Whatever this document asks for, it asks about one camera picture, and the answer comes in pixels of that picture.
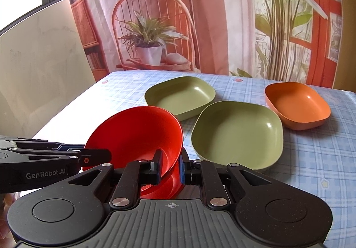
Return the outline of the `printed room backdrop cloth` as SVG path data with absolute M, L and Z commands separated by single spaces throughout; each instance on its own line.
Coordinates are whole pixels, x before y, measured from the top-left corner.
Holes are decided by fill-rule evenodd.
M 69 0 L 100 80 L 162 69 L 334 84 L 342 0 Z

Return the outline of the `yellow wooden panel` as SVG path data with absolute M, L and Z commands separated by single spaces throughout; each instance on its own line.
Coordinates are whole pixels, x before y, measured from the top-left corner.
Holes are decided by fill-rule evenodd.
M 355 0 L 342 0 L 342 36 L 333 88 L 355 92 Z

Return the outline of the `orange square plate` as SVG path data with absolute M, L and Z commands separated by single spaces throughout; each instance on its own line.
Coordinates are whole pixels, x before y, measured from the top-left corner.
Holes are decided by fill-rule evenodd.
M 272 83 L 265 87 L 264 93 L 268 107 L 289 129 L 313 129 L 331 116 L 329 104 L 313 88 L 302 83 Z

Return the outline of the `green square plate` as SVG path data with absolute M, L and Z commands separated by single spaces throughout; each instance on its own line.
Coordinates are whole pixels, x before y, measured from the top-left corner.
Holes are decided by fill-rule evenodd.
M 284 131 L 277 114 L 265 106 L 220 101 L 199 115 L 191 143 L 200 159 L 263 171 L 281 157 Z
M 144 97 L 149 106 L 163 108 L 184 121 L 198 116 L 215 96 L 214 88 L 204 80 L 183 76 L 150 87 Z

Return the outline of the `red round bowl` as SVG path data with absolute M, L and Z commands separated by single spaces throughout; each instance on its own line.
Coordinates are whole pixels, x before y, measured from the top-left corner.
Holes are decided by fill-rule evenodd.
M 161 177 L 157 185 L 153 185 L 156 180 L 155 174 L 145 172 L 140 176 L 142 183 L 140 198 L 141 199 L 174 199 L 184 188 L 180 182 L 179 163 L 176 162 L 173 168 Z
M 151 160 L 160 149 L 161 177 L 179 163 L 182 147 L 183 130 L 178 119 L 155 106 L 120 111 L 101 123 L 85 144 L 85 148 L 109 150 L 114 168 L 124 168 L 132 161 Z

